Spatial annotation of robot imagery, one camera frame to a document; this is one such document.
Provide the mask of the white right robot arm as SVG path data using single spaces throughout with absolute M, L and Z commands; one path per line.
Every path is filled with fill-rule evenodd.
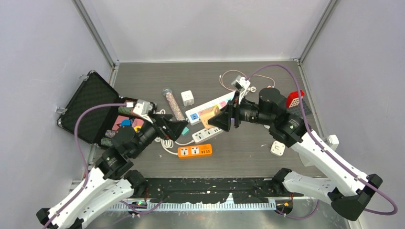
M 286 98 L 278 89 L 264 88 L 258 98 L 258 103 L 254 103 L 235 93 L 208 123 L 226 132 L 242 121 L 267 125 L 276 141 L 309 159 L 327 177 L 320 180 L 282 168 L 272 177 L 273 191 L 279 196 L 289 192 L 316 198 L 331 205 L 345 219 L 357 220 L 382 179 L 377 174 L 357 170 L 325 145 L 313 129 L 305 127 L 300 116 L 287 110 Z

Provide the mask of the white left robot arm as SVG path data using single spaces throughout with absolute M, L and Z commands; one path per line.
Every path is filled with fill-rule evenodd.
M 157 137 L 177 140 L 187 124 L 172 120 L 170 114 L 152 114 L 139 130 L 121 126 L 112 138 L 113 145 L 85 179 L 54 207 L 38 210 L 37 219 L 45 229 L 85 229 L 115 203 L 131 196 L 142 197 L 149 185 L 139 171 L 132 169 L 131 160 Z

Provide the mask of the white cube socket adapter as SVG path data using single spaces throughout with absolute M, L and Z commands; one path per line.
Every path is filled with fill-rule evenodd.
M 181 99 L 184 106 L 190 106 L 194 104 L 194 96 L 191 90 L 181 92 Z

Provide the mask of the tan cube socket adapter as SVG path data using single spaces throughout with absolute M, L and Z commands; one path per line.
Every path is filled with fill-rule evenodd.
M 205 129 L 211 129 L 214 127 L 213 125 L 208 124 L 208 120 L 219 114 L 219 112 L 220 108 L 216 105 L 202 110 L 200 114 L 200 121 Z

